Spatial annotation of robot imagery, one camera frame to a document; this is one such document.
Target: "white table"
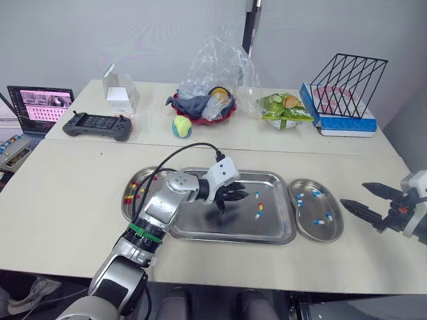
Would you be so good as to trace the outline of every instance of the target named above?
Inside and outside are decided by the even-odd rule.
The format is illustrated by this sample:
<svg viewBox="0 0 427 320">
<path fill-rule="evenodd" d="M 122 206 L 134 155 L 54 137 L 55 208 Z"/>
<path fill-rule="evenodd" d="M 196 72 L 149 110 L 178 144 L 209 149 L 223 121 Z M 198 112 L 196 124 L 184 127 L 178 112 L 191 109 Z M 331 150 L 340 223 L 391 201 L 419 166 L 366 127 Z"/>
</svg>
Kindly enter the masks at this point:
<svg viewBox="0 0 427 320">
<path fill-rule="evenodd" d="M 191 137 L 181 139 L 174 136 L 171 130 L 173 116 L 176 113 L 170 106 L 165 106 L 167 97 L 175 93 L 177 84 L 145 82 L 135 84 L 141 99 L 135 113 L 135 131 L 131 134 L 128 143 L 184 146 L 193 142 L 209 141 L 222 149 L 396 156 L 395 150 L 381 130 L 378 130 L 372 138 L 325 137 L 318 133 L 312 123 L 278 131 L 267 121 L 252 119 L 239 109 L 224 123 L 214 126 L 193 126 Z M 283 89 L 263 89 L 262 95 L 283 91 Z M 298 90 L 287 89 L 286 91 L 299 96 Z M 62 131 L 62 126 L 73 117 L 73 110 L 113 115 L 111 106 L 104 99 L 101 80 L 92 80 L 88 84 L 46 138 L 114 142 L 109 137 L 66 135 Z"/>
<path fill-rule="evenodd" d="M 0 193 L 0 268 L 92 277 L 127 225 L 121 195 L 130 177 L 176 147 L 45 139 Z M 308 177 L 336 199 L 386 213 L 389 202 L 360 184 L 399 188 L 408 170 L 384 155 L 228 150 L 240 169 L 276 172 L 286 183 Z M 170 161 L 177 169 L 209 167 L 214 152 L 198 148 Z M 342 206 L 345 229 L 329 244 L 297 235 L 284 246 L 209 243 L 165 237 L 152 281 L 323 291 L 427 293 L 426 246 L 391 230 L 379 234 Z"/>
</svg>

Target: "stainless steel tray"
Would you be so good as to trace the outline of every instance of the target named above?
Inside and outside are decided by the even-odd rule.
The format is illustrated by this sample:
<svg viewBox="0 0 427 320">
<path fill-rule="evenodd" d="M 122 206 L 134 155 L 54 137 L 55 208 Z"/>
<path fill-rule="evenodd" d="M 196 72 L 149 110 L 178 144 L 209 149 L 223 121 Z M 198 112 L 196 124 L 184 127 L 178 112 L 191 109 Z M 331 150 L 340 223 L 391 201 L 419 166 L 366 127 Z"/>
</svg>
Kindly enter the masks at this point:
<svg viewBox="0 0 427 320">
<path fill-rule="evenodd" d="M 206 169 L 186 168 L 186 173 L 201 177 Z M 140 182 L 153 172 L 143 169 L 129 182 Z M 159 189 L 165 173 L 150 187 L 148 197 Z M 219 215 L 215 205 L 184 203 L 170 234 L 178 239 L 264 243 L 286 245 L 296 236 L 296 226 L 285 182 L 267 171 L 240 171 L 239 182 L 250 194 L 245 199 L 226 203 L 226 211 Z M 131 193 L 127 186 L 123 196 Z M 256 219 L 258 203 L 263 203 L 262 216 Z M 123 204 L 123 213 L 130 217 L 131 205 Z"/>
<path fill-rule="evenodd" d="M 319 197 L 313 196 L 316 191 L 321 193 Z M 344 220 L 340 207 L 323 185 L 309 179 L 297 179 L 290 184 L 289 193 L 296 211 L 296 224 L 303 235 L 320 242 L 332 242 L 341 236 Z M 301 207 L 298 207 L 298 200 L 302 201 Z M 327 218 L 327 212 L 331 213 L 332 221 Z M 314 224 L 315 220 L 324 224 Z"/>
</svg>

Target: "laptop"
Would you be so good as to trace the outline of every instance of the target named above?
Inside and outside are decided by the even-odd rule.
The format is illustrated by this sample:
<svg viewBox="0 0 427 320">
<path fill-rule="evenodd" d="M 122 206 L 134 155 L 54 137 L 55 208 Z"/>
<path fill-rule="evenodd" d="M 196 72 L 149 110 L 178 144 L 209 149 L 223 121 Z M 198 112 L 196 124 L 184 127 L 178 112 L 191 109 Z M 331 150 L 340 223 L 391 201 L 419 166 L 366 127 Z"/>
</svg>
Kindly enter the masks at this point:
<svg viewBox="0 0 427 320">
<path fill-rule="evenodd" d="M 71 89 L 8 85 L 13 112 L 34 149 L 74 101 Z"/>
</svg>

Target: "plastic bag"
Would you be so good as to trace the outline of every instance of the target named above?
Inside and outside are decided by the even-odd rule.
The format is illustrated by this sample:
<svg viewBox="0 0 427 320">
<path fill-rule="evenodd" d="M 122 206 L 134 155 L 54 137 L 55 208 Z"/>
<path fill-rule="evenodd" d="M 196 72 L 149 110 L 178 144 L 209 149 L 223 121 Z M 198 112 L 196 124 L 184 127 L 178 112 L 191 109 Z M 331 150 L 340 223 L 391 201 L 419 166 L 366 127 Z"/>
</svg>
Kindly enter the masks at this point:
<svg viewBox="0 0 427 320">
<path fill-rule="evenodd" d="M 221 119 L 221 111 L 227 108 L 232 102 L 232 98 L 228 98 L 226 102 L 222 102 L 215 97 L 211 97 L 206 103 L 205 109 L 201 112 L 201 117 L 208 121 Z"/>
<path fill-rule="evenodd" d="M 231 41 L 209 37 L 191 64 L 187 79 L 179 85 L 178 94 L 191 99 L 209 94 L 214 87 L 226 88 L 234 96 L 237 108 L 261 119 L 262 108 L 257 101 L 262 96 L 261 84 L 248 54 Z M 221 117 L 220 112 L 207 114 L 210 119 Z"/>
</svg>

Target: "black wire rack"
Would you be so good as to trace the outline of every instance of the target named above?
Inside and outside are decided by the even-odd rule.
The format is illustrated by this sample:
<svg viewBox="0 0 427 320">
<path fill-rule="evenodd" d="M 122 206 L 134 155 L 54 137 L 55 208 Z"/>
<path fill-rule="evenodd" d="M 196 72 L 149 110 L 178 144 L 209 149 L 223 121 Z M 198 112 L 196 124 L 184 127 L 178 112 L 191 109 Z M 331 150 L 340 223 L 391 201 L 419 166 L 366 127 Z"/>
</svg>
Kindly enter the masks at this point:
<svg viewBox="0 0 427 320">
<path fill-rule="evenodd" d="M 388 60 L 383 59 L 337 53 L 310 83 L 317 112 L 362 118 L 387 62 Z"/>
</svg>

